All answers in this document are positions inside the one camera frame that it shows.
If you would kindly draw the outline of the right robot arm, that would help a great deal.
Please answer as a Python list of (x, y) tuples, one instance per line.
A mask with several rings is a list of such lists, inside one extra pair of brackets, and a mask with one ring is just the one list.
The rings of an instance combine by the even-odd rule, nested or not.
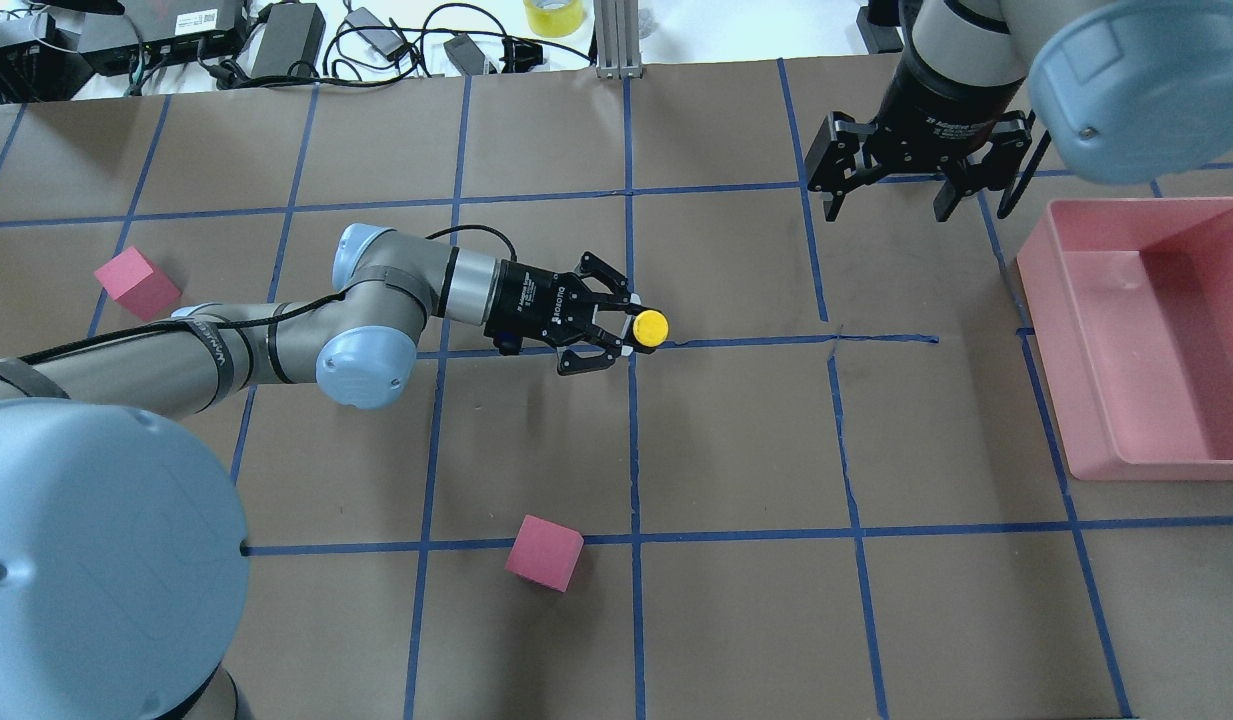
[(1097, 184), (1155, 181), (1233, 150), (1233, 1), (870, 1), (900, 55), (875, 117), (829, 115), (805, 187), (836, 219), (891, 176), (940, 176), (940, 222), (1000, 194), (1014, 213), (1047, 152)]

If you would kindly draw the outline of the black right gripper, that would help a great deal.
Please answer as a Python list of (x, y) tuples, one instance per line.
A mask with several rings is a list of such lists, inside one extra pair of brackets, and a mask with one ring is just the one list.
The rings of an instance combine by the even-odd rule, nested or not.
[(835, 111), (805, 152), (805, 187), (821, 196), (822, 218), (835, 222), (846, 196), (882, 174), (924, 173), (944, 178), (933, 198), (940, 223), (981, 190), (1002, 194), (997, 218), (1012, 215), (1037, 169), (1036, 157), (1026, 162), (1037, 113), (1009, 111), (1023, 76), (1009, 39), (910, 41), (873, 123)]

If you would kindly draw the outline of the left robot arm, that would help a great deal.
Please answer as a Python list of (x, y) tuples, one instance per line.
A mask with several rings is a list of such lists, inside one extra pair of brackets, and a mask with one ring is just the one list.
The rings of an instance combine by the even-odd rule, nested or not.
[(591, 252), (571, 272), (348, 226), (308, 305), (197, 305), (0, 358), (0, 719), (240, 719), (244, 505), (185, 415), (268, 383), (398, 401), (433, 318), (561, 375), (651, 354), (668, 324)]

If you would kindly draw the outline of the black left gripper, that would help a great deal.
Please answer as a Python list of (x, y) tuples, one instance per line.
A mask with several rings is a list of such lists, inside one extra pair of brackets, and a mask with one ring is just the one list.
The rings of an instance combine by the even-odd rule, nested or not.
[(502, 354), (519, 354), (523, 342), (555, 346), (557, 374), (603, 372), (633, 355), (636, 343), (600, 334), (596, 309), (640, 313), (629, 279), (610, 264), (584, 252), (571, 272), (501, 260), (491, 287), (483, 334)]

